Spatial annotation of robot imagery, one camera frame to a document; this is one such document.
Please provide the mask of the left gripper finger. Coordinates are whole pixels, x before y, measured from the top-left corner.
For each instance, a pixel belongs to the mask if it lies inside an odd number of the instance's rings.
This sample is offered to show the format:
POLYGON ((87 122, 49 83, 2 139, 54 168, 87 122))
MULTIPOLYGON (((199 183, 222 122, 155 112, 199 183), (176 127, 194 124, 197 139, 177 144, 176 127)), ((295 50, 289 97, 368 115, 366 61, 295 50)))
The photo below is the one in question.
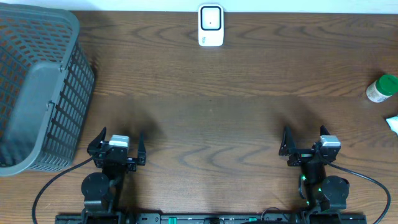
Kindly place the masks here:
POLYGON ((108 143, 105 141, 106 137, 106 127, 104 127, 99 135, 92 140, 92 142, 89 143, 88 148, 87 148, 87 153, 90 156, 98 156, 100 155, 104 148, 108 145, 108 143))
POLYGON ((146 148, 144 145, 144 133, 140 133, 139 145, 137 148, 137 165, 144 166, 146 164, 146 148))

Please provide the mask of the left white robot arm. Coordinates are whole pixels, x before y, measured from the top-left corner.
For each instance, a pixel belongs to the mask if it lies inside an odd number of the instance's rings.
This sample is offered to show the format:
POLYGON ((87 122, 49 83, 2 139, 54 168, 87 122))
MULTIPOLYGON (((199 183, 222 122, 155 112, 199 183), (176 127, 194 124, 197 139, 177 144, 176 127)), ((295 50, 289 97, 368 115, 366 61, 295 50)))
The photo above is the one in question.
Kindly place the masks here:
POLYGON ((136 216, 121 210, 119 201, 126 174, 146 164, 144 134, 139 135, 136 157, 128 156, 128 136, 113 135, 109 141, 105 137, 106 128, 103 128, 87 148, 101 172, 88 175, 81 184, 83 223, 135 223, 136 216))

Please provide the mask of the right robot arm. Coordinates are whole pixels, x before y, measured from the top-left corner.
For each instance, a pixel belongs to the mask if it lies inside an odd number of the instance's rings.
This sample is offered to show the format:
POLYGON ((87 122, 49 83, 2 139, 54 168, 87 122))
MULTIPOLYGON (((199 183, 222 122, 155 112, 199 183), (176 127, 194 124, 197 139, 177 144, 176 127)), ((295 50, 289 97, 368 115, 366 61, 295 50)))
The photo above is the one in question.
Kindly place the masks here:
POLYGON ((299 149, 291 129, 284 128, 279 156, 287 156, 287 165, 300 167, 300 196, 308 201, 311 213, 339 212, 346 208, 349 182, 336 175, 326 175, 325 166, 336 160, 341 149, 340 140, 327 128, 320 127, 320 137, 312 147, 299 149))

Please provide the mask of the green lid jar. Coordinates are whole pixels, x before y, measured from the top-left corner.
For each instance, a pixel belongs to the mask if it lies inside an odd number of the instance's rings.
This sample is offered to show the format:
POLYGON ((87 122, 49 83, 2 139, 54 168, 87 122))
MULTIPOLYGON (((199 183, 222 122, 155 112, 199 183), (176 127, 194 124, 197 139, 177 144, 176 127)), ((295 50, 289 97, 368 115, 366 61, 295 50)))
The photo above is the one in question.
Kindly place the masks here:
POLYGON ((385 74, 370 84, 366 89, 366 96, 375 103, 381 103, 397 93, 397 77, 385 74))

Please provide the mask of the teal snack packet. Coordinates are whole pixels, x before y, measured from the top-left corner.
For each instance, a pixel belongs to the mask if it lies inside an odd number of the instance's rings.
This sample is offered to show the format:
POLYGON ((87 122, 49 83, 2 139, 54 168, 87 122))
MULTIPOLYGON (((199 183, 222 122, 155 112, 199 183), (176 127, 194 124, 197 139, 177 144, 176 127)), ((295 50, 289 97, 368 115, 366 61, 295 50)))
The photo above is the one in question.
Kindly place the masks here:
POLYGON ((398 134, 398 116, 393 116, 390 118, 386 118, 386 122, 389 125, 391 131, 398 134))

